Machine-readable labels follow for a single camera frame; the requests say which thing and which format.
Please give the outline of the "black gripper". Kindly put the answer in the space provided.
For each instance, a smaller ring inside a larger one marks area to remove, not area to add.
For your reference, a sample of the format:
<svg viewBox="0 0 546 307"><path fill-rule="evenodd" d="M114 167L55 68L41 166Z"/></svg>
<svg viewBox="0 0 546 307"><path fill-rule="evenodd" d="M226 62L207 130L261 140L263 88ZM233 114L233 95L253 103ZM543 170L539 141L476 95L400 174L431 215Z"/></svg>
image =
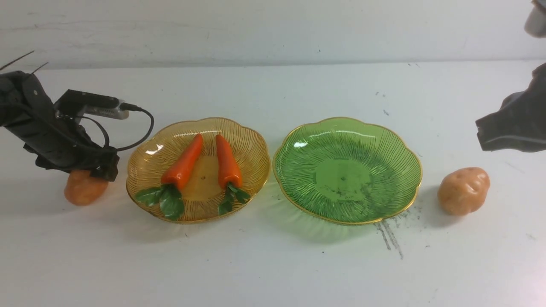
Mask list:
<svg viewBox="0 0 546 307"><path fill-rule="evenodd" d="M96 144L80 124L81 117L58 113L36 75L22 71L1 74L1 126L37 155L38 167L70 173L88 170L92 177L113 182L118 175L115 148Z"/></svg>

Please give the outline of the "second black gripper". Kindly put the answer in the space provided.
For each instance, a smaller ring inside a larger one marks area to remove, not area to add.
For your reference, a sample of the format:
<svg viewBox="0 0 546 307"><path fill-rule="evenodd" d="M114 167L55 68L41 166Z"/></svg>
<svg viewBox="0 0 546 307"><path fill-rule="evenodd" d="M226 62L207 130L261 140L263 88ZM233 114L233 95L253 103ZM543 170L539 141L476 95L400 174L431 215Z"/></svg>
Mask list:
<svg viewBox="0 0 546 307"><path fill-rule="evenodd" d="M546 149L546 65L532 72L525 91L513 93L497 112L476 120L476 134L483 151Z"/></svg>

